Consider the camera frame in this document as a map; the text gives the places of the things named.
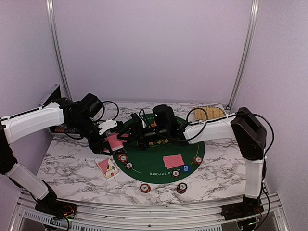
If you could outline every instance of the purple wall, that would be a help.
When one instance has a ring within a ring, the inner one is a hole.
[[[34,107],[60,82],[46,1],[0,1],[0,116]],[[51,137],[45,131],[12,144],[15,156],[37,172]],[[0,230],[7,230],[20,190],[0,175]]]
[[[290,230],[307,230],[308,2],[261,1],[254,43],[234,109],[273,125],[269,189],[278,191]]]
[[[227,103],[251,1],[55,0],[73,98]]]

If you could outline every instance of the marble tabletop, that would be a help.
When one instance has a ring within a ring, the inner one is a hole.
[[[161,103],[120,102],[117,120],[130,119],[130,114],[152,108]],[[176,116],[186,118],[193,107],[202,103],[168,103]],[[116,109],[106,105],[103,119],[113,118]],[[37,176],[46,181],[59,198],[84,202],[107,204],[176,204],[192,203],[218,198],[242,195],[245,188],[245,162],[236,140],[223,139],[205,142],[203,163],[190,176],[181,180],[188,185],[184,194],[176,191],[179,182],[149,184],[151,191],[139,190],[143,182],[135,180],[124,172],[106,179],[97,163],[112,156],[95,155],[88,148],[86,139],[72,140],[55,137],[43,159]]]

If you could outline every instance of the robotic arm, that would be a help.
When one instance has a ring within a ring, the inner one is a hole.
[[[111,152],[109,143],[105,142],[105,132],[117,127],[118,123],[107,120],[97,126],[92,118],[102,107],[102,102],[96,96],[88,94],[78,102],[61,98],[42,107],[0,119],[0,173],[33,195],[38,202],[36,210],[59,215],[67,205],[73,208],[76,205],[58,201],[55,192],[45,182],[18,163],[9,145],[41,129],[66,124],[76,128],[82,137],[88,139],[89,148],[95,154],[104,154],[104,149]]]
[[[266,166],[264,148],[266,129],[245,107],[237,113],[216,120],[209,120],[190,126],[178,124],[173,110],[167,105],[153,108],[155,128],[144,128],[137,114],[132,114],[134,122],[119,133],[118,139],[128,143],[138,141],[139,149],[146,149],[149,142],[167,138],[173,145],[185,146],[200,141],[232,138],[236,139],[246,163],[246,187],[241,203],[224,205],[222,215],[226,220],[242,218],[263,212],[261,205],[261,184],[265,177]]]
[[[68,205],[74,209],[76,205],[58,201],[51,187],[18,163],[9,145],[35,131],[66,124],[68,127],[76,128],[82,137],[88,139],[89,148],[95,154],[111,155],[109,142],[105,141],[105,132],[122,129],[123,123],[107,120],[96,125],[92,118],[102,107],[102,102],[96,96],[88,94],[78,102],[61,98],[42,107],[0,119],[0,173],[32,193],[37,200],[36,210],[59,215]],[[180,146],[200,141],[236,138],[246,162],[246,189],[243,201],[224,205],[222,215],[226,220],[230,220],[256,214],[257,210],[264,211],[260,194],[266,169],[264,148],[267,133],[247,108],[241,108],[236,114],[227,117],[206,121],[206,126],[202,123],[193,126],[188,123],[178,124],[172,108],[167,105],[156,106],[153,113],[156,128],[147,128],[134,113],[134,122],[122,129],[118,139],[127,140],[128,143],[138,141],[138,147],[146,149],[150,142],[162,138],[167,138],[171,144]]]

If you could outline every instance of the poker table mat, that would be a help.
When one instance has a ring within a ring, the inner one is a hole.
[[[154,115],[146,114],[146,117],[151,125],[155,126]],[[176,118],[178,122],[184,122],[182,118],[177,116]],[[124,127],[127,127],[132,122],[132,119],[128,120],[124,123]],[[167,139],[163,139],[156,143],[150,143],[150,147],[145,151],[138,150],[134,148],[134,146],[137,146],[137,142],[129,145],[124,144],[124,148],[127,151],[126,155],[128,156],[128,161],[134,164],[133,169],[126,169],[125,164],[117,159],[118,154],[114,154],[114,160],[118,167],[127,175],[146,183],[164,184],[182,180],[196,171],[199,167],[199,165],[193,163],[193,158],[195,156],[200,156],[203,158],[205,155],[204,142],[199,142],[188,146],[175,146],[169,144]],[[183,161],[186,165],[191,166],[191,171],[189,173],[181,172],[180,167],[171,169],[167,169],[165,167],[163,157],[178,154],[182,155]],[[175,169],[180,171],[179,178],[172,177],[171,172]]]

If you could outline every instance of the blue label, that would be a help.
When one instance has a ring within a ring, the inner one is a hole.
[[[192,170],[192,168],[191,168],[190,165],[183,165],[183,166],[181,166],[181,171],[183,173],[189,173],[189,172],[191,172],[191,170]]]

